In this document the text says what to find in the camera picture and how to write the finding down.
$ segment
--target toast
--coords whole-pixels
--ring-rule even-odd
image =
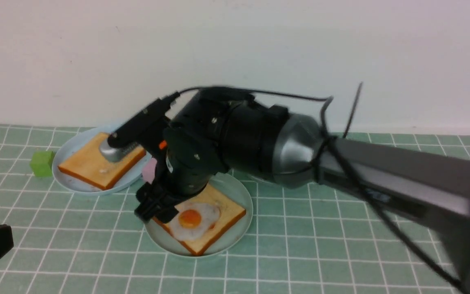
[[[109,162],[99,151],[99,145],[108,136],[109,134],[106,133],[97,134],[90,142],[58,165],[59,170],[101,190],[112,188],[144,157],[146,151],[142,147],[137,147],[120,162]]]
[[[192,201],[196,203],[209,203],[216,205],[220,210],[220,218],[214,224],[213,227],[208,229],[204,235],[196,240],[192,241],[179,241],[185,249],[190,251],[194,256],[201,256],[204,252],[218,240],[230,227],[235,225],[243,216],[246,215],[246,209],[231,199],[226,197],[224,194],[213,188],[210,184],[204,188],[204,190],[197,196],[188,199],[184,203],[180,203],[175,206],[177,210],[181,211],[185,203]],[[173,236],[168,224],[160,222],[157,218],[153,218],[166,232]]]

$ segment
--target pink object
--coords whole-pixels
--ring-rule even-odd
[[[155,166],[157,165],[157,159],[151,158],[148,160],[148,163],[142,168],[142,179],[145,182],[151,184],[153,179],[155,179]]]

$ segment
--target white plate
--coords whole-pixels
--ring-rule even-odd
[[[215,243],[213,243],[205,251],[202,256],[194,256],[185,249],[177,240],[175,240],[168,232],[166,232],[155,221],[146,224],[146,230],[151,239],[163,250],[174,255],[182,257],[207,257],[222,253],[231,246],[235,245],[248,231],[251,219],[253,217],[253,202],[251,201],[250,192],[246,187],[234,177],[218,173],[211,177],[209,183],[211,186],[229,197],[232,201],[246,208],[246,215],[243,216],[233,227],[230,227]]]
[[[137,162],[137,164],[134,165],[132,169],[126,172],[125,175],[123,175],[123,177],[115,184],[115,186],[104,191],[87,184],[82,180],[66,175],[60,172],[58,169],[58,165],[60,165],[60,163],[67,160],[73,153],[81,149],[97,134],[100,132],[111,133],[120,126],[120,124],[103,125],[102,127],[94,128],[77,134],[75,137],[68,140],[54,156],[54,161],[52,162],[52,173],[54,173],[54,179],[58,181],[61,186],[67,188],[68,190],[87,196],[107,195],[128,188],[128,186],[140,178],[142,168],[151,158],[149,153],[146,153],[146,155],[141,160],[139,160],[139,162]]]

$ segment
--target green cube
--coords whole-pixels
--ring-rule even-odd
[[[30,168],[36,177],[51,177],[53,160],[53,151],[34,152],[32,160],[30,160]]]

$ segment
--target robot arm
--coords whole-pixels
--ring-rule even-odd
[[[170,120],[164,114],[181,93],[157,99],[101,145],[110,161],[136,145],[157,158],[155,180],[137,192],[135,213],[142,221],[170,221],[176,204],[230,169],[287,188],[316,182],[362,199],[312,117],[262,106],[254,100],[258,91],[208,87]],[[345,139],[333,143],[379,207],[437,232],[462,289],[470,292],[470,161]]]

